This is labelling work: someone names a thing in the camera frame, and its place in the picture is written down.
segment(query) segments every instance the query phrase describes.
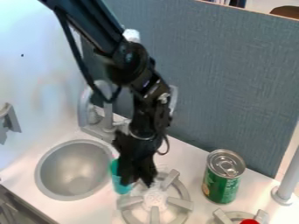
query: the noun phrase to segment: can label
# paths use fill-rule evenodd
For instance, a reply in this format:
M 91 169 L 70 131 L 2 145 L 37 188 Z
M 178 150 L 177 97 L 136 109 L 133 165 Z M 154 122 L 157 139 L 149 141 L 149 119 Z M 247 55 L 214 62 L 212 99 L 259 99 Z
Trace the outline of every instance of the can label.
M 236 198 L 239 184 L 240 177 L 220 177 L 207 167 L 202 190 L 209 200 L 219 204 L 227 204 Z

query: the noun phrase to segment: can lid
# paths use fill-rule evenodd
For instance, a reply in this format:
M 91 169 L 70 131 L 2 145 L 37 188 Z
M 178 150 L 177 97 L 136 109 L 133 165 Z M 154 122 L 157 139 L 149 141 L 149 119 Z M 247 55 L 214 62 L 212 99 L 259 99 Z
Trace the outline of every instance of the can lid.
M 256 220 L 243 220 L 240 224 L 260 224 Z
M 244 160 L 230 150 L 215 150 L 207 160 L 208 167 L 216 175 L 229 179 L 239 177 L 246 169 Z

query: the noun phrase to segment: red knob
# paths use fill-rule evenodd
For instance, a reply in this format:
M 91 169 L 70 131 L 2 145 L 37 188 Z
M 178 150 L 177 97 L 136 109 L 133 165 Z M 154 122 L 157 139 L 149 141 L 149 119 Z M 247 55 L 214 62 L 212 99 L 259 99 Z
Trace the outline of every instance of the red knob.
M 260 224 L 256 220 L 243 220 L 240 224 Z

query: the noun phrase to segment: metal pole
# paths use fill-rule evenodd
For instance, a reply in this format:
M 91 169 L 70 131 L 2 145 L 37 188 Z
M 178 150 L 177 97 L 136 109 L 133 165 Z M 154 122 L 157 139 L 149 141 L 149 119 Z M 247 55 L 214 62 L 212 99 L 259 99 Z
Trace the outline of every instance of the metal pole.
M 292 158 L 289 168 L 283 177 L 280 186 L 272 190 L 272 197 L 275 201 L 284 206 L 291 205 L 296 196 L 293 194 L 297 183 L 299 182 L 299 146 Z

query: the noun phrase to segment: cabinet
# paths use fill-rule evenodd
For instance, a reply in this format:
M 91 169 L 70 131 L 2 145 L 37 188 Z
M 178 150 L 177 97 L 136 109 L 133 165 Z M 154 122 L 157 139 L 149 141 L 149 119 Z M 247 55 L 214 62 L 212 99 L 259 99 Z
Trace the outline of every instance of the cabinet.
M 0 185 L 0 224 L 57 224 Z

